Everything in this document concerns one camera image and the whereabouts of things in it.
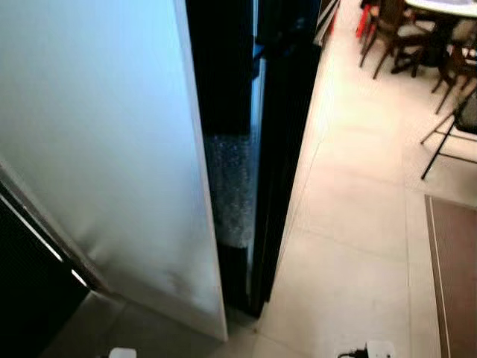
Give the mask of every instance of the black refrigerator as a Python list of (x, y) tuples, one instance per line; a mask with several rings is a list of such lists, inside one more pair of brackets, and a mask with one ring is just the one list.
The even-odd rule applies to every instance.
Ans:
[(259, 316), (329, 16), (320, 0), (186, 4), (224, 300)]

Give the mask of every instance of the brown doormat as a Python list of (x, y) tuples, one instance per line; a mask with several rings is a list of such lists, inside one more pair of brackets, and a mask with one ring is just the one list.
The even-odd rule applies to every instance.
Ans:
[(442, 358), (477, 357), (477, 209), (426, 196)]

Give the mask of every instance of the round table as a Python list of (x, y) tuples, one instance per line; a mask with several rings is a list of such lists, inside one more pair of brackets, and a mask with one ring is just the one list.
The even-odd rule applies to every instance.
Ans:
[(419, 61), (419, 64), (428, 67), (438, 67), (448, 56), (447, 44), (452, 38), (452, 30), (459, 19), (477, 19), (477, 2), (473, 0), (405, 0), (405, 2), (410, 7), (431, 11), (438, 16), (435, 19), (434, 29), (429, 35), (429, 44), (424, 48), (423, 53), (414, 57), (411, 63), (395, 67), (393, 73), (409, 68), (414, 61)]

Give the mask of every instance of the white wall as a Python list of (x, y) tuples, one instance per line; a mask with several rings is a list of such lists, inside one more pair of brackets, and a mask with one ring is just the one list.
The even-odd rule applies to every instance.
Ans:
[(226, 339), (183, 0), (0, 1), (0, 165), (114, 290)]

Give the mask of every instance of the white table top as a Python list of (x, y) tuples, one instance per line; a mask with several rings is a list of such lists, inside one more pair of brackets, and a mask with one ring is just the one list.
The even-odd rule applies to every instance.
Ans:
[(467, 4), (451, 4), (433, 0), (405, 0), (406, 4), (437, 13), (448, 13), (467, 18), (477, 18), (477, 2), (470, 0)]

